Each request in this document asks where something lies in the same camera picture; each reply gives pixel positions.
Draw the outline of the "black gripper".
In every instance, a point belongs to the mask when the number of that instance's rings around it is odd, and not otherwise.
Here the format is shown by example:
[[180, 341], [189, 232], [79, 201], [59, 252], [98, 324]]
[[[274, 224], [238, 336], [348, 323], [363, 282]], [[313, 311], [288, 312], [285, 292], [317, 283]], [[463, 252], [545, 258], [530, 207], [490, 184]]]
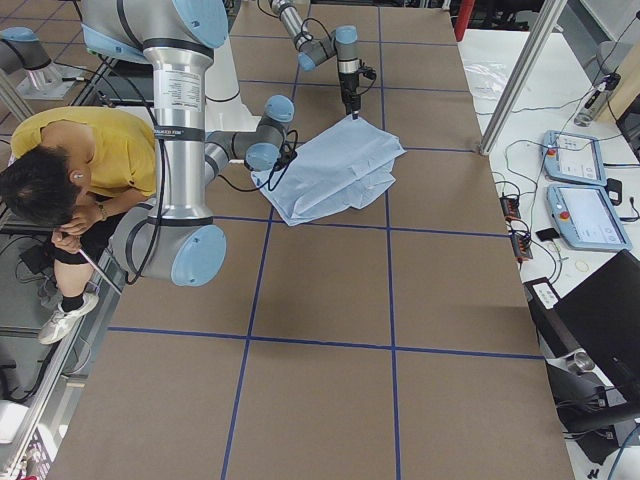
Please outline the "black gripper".
[[358, 93], [359, 74], [339, 72], [338, 78], [345, 112], [353, 119], [357, 119], [361, 109], [361, 95]]

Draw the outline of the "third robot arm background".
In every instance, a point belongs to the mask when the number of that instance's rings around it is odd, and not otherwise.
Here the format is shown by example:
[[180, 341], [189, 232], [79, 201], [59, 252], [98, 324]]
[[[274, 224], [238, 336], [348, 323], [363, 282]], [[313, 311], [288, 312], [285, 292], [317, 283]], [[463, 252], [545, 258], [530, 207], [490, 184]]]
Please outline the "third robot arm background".
[[20, 70], [26, 73], [17, 89], [27, 99], [61, 100], [78, 77], [74, 67], [56, 64], [27, 27], [1, 31], [1, 70], [7, 75]]

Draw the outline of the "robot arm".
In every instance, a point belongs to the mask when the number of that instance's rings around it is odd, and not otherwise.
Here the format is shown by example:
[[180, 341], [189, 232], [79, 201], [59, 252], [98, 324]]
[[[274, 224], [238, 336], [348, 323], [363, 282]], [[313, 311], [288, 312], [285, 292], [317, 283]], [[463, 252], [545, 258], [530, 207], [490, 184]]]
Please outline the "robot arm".
[[213, 223], [205, 190], [232, 160], [270, 171], [284, 154], [294, 105], [270, 97], [254, 127], [234, 130], [244, 108], [206, 131], [208, 93], [237, 85], [221, 1], [84, 1], [82, 28], [95, 53], [153, 68], [151, 115], [156, 194], [133, 207], [111, 238], [120, 266], [134, 277], [201, 286], [220, 270], [224, 232]]
[[293, 1], [269, 1], [269, 10], [259, 9], [277, 18], [287, 31], [296, 51], [299, 67], [310, 72], [335, 58], [341, 101], [345, 112], [358, 119], [362, 96], [377, 79], [377, 72], [365, 64], [359, 53], [359, 36], [354, 25], [338, 26], [329, 32], [317, 19], [303, 19]]

